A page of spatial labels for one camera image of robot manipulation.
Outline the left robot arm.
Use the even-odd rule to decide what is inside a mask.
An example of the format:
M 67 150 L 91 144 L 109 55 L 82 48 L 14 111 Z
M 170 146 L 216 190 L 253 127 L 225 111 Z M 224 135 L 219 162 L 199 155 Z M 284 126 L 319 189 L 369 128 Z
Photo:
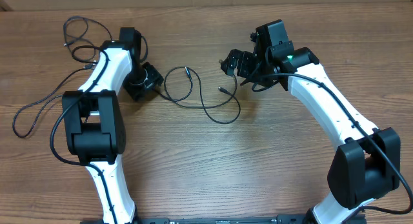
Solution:
M 137 101 L 163 82 L 162 75 L 140 58 L 142 35 L 120 29 L 119 39 L 105 41 L 88 80 L 63 94 L 66 142 L 78 165 L 90 173 L 103 207 L 100 223 L 138 223 L 123 172 L 126 130 L 117 95 L 124 88 Z

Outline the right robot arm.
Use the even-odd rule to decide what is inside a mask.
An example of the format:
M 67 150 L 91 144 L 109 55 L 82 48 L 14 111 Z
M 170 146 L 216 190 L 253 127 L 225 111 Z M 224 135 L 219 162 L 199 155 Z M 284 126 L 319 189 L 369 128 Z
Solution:
M 400 138 L 363 117 L 333 85 L 307 47 L 294 48 L 284 23 L 273 21 L 250 36 L 253 52 L 233 49 L 220 62 L 228 76 L 262 90 L 280 84 L 306 106 L 335 150 L 327 175 L 330 192 L 294 223 L 365 223 L 359 211 L 400 184 Z

